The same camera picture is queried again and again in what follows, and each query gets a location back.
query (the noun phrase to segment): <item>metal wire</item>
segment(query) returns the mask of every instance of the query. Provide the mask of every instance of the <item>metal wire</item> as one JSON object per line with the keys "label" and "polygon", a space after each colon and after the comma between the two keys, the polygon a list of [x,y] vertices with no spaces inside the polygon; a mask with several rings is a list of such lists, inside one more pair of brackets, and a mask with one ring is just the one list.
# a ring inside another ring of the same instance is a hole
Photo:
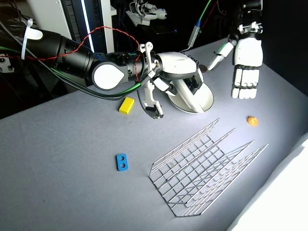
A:
{"label": "metal wire", "polygon": [[215,120],[155,161],[150,179],[177,217],[198,216],[204,213],[228,186],[267,147],[243,157],[251,141],[225,153],[218,144],[233,131],[214,141],[209,133]]}

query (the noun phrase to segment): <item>table surface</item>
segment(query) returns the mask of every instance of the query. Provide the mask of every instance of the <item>table surface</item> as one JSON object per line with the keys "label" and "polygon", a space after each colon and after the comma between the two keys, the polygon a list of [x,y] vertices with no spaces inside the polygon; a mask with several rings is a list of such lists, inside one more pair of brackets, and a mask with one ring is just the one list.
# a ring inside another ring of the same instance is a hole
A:
{"label": "table surface", "polygon": [[[207,65],[223,42],[187,54]],[[121,102],[74,92],[0,120],[0,230],[227,229],[308,127],[308,98],[266,65],[257,97],[232,99],[231,61],[204,74],[214,104],[202,115],[181,112],[158,91],[165,113],[159,120],[143,112],[136,94],[123,115]],[[247,124],[249,115],[257,127]],[[270,144],[203,215],[176,218],[148,178],[151,165],[217,118],[213,139],[236,128],[223,150],[251,140],[249,152]],[[121,153],[128,171],[117,171]]]}

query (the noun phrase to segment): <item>metal dish rack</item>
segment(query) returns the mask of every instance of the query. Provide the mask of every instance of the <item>metal dish rack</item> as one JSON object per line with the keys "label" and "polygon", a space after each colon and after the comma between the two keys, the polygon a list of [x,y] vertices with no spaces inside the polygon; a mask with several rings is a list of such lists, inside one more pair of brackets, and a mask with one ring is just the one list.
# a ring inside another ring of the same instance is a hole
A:
{"label": "metal dish rack", "polygon": [[149,177],[177,217],[203,214],[268,146],[243,156],[251,141],[225,153],[218,144],[235,129],[214,141],[208,135],[218,121],[152,164]]}

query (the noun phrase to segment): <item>orange object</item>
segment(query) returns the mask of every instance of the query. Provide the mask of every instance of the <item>orange object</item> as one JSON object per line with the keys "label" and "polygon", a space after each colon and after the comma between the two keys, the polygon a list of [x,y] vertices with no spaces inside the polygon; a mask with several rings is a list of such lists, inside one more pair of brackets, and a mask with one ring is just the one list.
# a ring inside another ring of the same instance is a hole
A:
{"label": "orange object", "polygon": [[250,124],[251,126],[254,126],[254,127],[257,126],[258,123],[259,123],[258,119],[254,116],[247,117],[247,122],[248,122],[248,124]]}

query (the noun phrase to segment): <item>blue block with holes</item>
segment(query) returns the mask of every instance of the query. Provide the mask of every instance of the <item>blue block with holes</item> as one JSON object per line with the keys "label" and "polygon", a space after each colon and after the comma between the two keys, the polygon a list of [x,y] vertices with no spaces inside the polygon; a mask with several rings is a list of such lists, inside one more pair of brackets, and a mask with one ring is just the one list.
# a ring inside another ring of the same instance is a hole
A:
{"label": "blue block with holes", "polygon": [[125,171],[128,169],[128,162],[126,154],[119,154],[116,155],[116,163],[117,163],[117,170]]}

